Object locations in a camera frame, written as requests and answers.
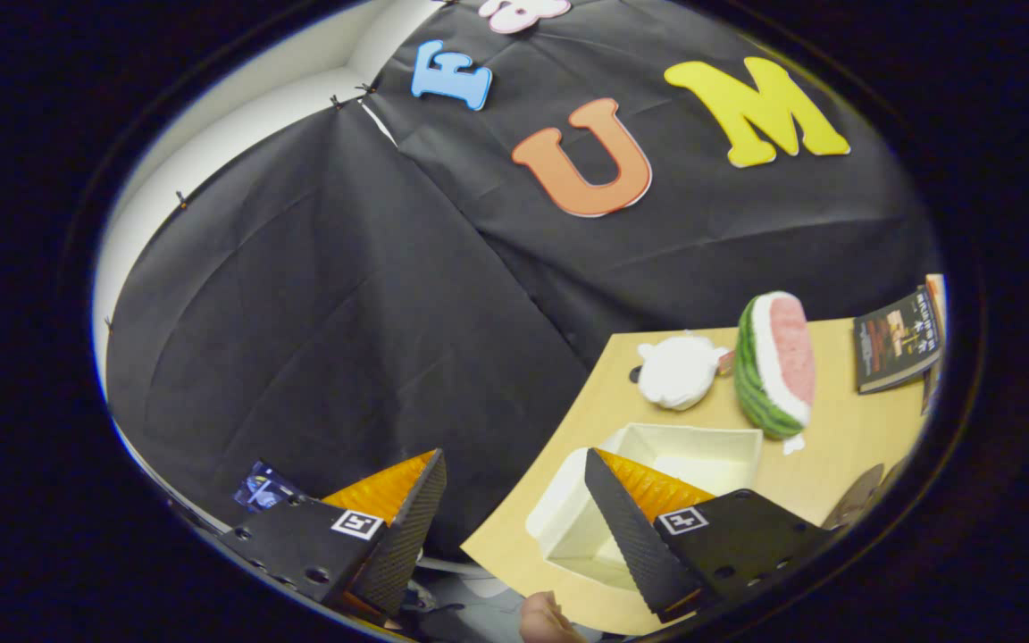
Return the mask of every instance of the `tan table surface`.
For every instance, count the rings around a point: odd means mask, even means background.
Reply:
[[[736,328],[697,333],[715,346],[736,346]],[[641,363],[638,345],[677,334],[680,330],[612,335],[559,430],[509,496],[463,544],[466,553],[511,590],[524,596],[554,590],[569,619],[595,630],[641,635],[662,624],[636,591],[602,585],[543,560],[526,530],[526,519],[563,460],[576,449],[596,446],[629,423],[752,427],[736,401],[732,376],[717,376],[706,397],[686,410],[663,409],[641,397],[637,384],[629,380],[630,369]],[[923,380],[858,395],[852,319],[810,322],[809,334],[816,354],[816,399],[804,431],[805,449],[784,456],[779,440],[765,438],[752,489],[820,525],[860,473],[880,463],[887,471],[911,452],[923,426]]]

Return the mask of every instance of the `watermelon slice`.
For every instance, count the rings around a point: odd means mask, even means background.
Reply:
[[[741,315],[736,394],[765,435],[804,431],[816,397],[816,361],[801,300],[783,292],[754,297]]]

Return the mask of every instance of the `black mounting plate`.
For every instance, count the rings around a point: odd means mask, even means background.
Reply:
[[[653,529],[722,599],[773,580],[832,533],[748,489],[665,513],[653,521]]]
[[[293,496],[218,540],[289,590],[332,604],[387,530],[382,517]]]

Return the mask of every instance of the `white stuffed toy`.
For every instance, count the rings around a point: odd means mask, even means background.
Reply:
[[[649,402],[663,408],[685,410],[701,402],[714,383],[717,366],[730,349],[714,346],[707,337],[686,330],[657,346],[641,345],[641,371],[638,389]]]

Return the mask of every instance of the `book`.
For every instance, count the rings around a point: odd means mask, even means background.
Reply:
[[[938,337],[943,345],[947,342],[947,282],[942,274],[928,274],[927,293],[931,296],[931,310],[935,313],[938,321]],[[938,396],[939,376],[943,374],[944,365],[941,361],[931,364],[931,368],[924,373],[924,406],[920,409],[920,415],[927,413],[935,406],[935,398]]]
[[[861,394],[884,390],[930,369],[941,337],[926,286],[853,322],[856,386]]]

